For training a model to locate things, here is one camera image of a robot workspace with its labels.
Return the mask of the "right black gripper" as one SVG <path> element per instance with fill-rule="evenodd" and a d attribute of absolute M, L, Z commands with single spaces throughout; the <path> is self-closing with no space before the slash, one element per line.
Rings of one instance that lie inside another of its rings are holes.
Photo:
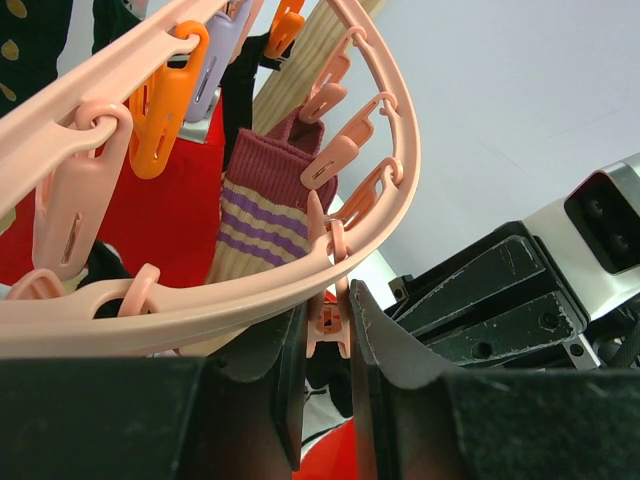
<path fill-rule="evenodd" d="M 465 368 L 603 368 L 639 319 L 638 297 L 589 319 L 542 240 L 520 221 L 389 287 L 396 302 L 386 314 Z"/>

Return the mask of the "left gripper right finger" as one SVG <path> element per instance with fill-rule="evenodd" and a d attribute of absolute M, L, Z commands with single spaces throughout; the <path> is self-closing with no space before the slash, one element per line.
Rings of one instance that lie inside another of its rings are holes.
<path fill-rule="evenodd" d="M 366 284 L 349 301 L 362 479 L 635 479 L 634 370 L 464 369 L 390 319 Z"/>

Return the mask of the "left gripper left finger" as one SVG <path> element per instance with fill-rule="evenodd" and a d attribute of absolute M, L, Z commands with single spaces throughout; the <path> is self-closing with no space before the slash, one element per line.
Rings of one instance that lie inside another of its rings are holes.
<path fill-rule="evenodd" d="M 5 479 L 288 479 L 300 466 L 305 306 L 210 357 L 5 360 Z"/>

